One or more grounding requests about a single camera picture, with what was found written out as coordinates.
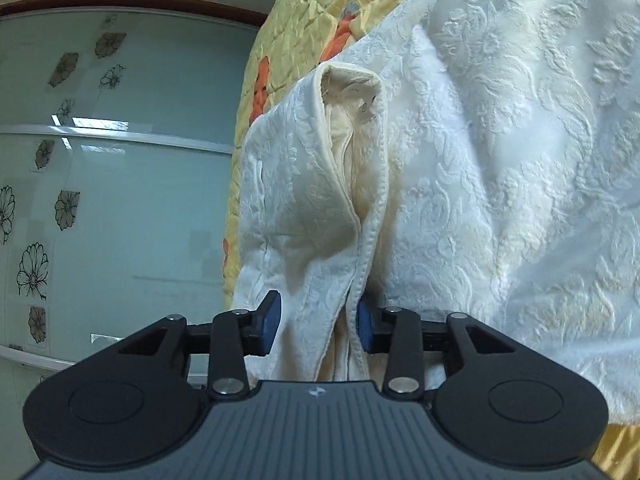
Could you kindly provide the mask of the frosted glass wardrobe door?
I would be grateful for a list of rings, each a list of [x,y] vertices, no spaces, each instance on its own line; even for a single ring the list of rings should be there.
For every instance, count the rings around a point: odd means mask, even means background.
[[[43,379],[224,306],[236,109],[256,29],[134,9],[1,22],[1,474]]]

